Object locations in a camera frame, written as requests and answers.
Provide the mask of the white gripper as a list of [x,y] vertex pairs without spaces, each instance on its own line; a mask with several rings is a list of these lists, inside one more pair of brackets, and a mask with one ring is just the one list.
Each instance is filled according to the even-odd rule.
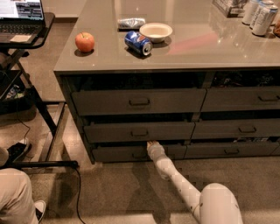
[[153,162],[166,156],[164,147],[158,141],[148,141],[147,152]]

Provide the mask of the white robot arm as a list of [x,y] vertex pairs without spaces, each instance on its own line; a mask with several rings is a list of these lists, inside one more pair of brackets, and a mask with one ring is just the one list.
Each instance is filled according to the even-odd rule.
[[147,152],[159,175],[174,184],[199,224],[243,224],[236,197],[226,186],[211,183],[200,192],[177,170],[158,141],[148,141]]

